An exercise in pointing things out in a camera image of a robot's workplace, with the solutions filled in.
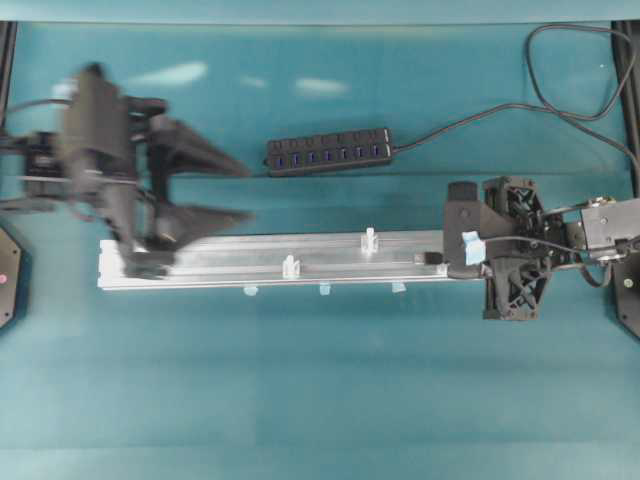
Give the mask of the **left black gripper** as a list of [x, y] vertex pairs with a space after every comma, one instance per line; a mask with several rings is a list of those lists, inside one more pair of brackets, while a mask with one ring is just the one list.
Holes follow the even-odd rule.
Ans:
[[124, 105], [135, 182], [127, 192], [124, 224], [114, 238], [126, 276], [157, 278], [173, 263], [172, 252], [254, 218], [246, 211], [172, 204], [168, 176], [249, 176], [251, 172], [196, 130], [168, 117], [165, 101], [126, 96]]

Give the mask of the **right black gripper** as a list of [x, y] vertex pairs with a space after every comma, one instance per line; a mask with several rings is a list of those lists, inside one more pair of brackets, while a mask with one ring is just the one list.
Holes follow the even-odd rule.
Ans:
[[533, 320], [553, 272], [575, 266], [580, 254], [568, 245], [560, 213], [547, 213], [534, 181], [499, 177], [483, 184], [487, 210], [481, 239], [486, 245], [483, 316], [488, 320]]

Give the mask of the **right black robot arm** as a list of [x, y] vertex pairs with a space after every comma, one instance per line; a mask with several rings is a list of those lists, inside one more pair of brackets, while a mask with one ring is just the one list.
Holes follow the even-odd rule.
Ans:
[[486, 319], [536, 319], [554, 273], [576, 270], [591, 287], [605, 288], [614, 266], [639, 252], [637, 199], [596, 197], [546, 209], [532, 180], [512, 177], [487, 181], [483, 191]]

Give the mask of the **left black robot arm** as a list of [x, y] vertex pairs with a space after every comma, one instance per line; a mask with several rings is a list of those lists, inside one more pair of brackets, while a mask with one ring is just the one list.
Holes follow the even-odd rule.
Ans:
[[24, 191], [2, 201], [2, 210], [39, 213], [66, 204], [84, 221], [101, 220], [133, 278], [159, 277], [180, 250], [251, 219], [247, 211], [170, 199], [173, 175], [249, 172], [167, 116], [165, 101], [77, 93], [58, 103], [57, 131], [2, 138], [1, 150], [23, 162]]

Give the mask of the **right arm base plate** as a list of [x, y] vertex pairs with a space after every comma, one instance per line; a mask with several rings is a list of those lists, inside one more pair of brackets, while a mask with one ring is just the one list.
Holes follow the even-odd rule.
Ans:
[[609, 262], [607, 268], [611, 268], [607, 317], [616, 327], [639, 341], [639, 255]]

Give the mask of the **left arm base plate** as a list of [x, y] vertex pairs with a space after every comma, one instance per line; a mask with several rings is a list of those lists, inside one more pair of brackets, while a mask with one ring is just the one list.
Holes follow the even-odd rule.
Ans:
[[1, 226], [1, 332], [27, 311], [31, 256], [5, 226]]

